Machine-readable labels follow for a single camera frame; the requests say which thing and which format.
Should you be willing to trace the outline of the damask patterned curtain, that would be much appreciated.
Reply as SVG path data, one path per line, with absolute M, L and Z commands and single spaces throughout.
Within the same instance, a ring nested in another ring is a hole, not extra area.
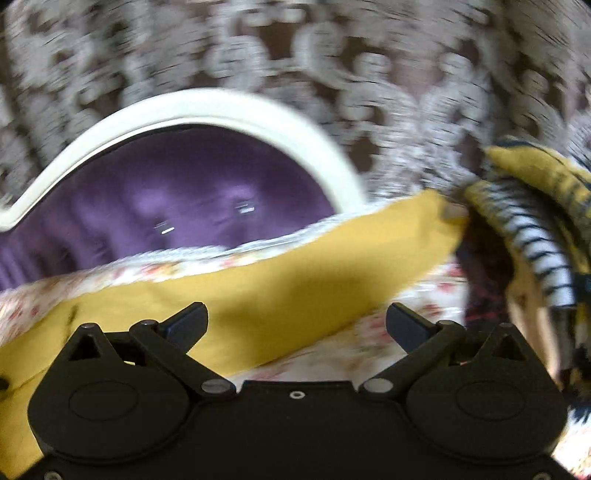
M 503 136 L 590 161 L 586 1 L 5 1 L 1 201 L 75 138 L 188 88 L 293 106 L 373 196 L 452 189 Z

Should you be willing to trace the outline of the purple tufted white-framed headboard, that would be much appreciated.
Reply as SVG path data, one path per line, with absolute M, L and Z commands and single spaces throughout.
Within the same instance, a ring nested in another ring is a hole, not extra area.
M 218 88 L 162 94 L 89 128 L 2 210 L 1 286 L 274 240 L 367 200 L 346 154 L 297 110 Z

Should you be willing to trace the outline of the striped crochet blanket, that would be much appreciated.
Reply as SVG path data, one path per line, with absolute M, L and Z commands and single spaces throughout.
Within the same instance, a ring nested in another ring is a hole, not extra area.
M 465 320 L 518 326 L 576 421 L 590 419 L 590 170 L 537 143 L 505 137 L 463 191 L 470 223 L 457 251 Z

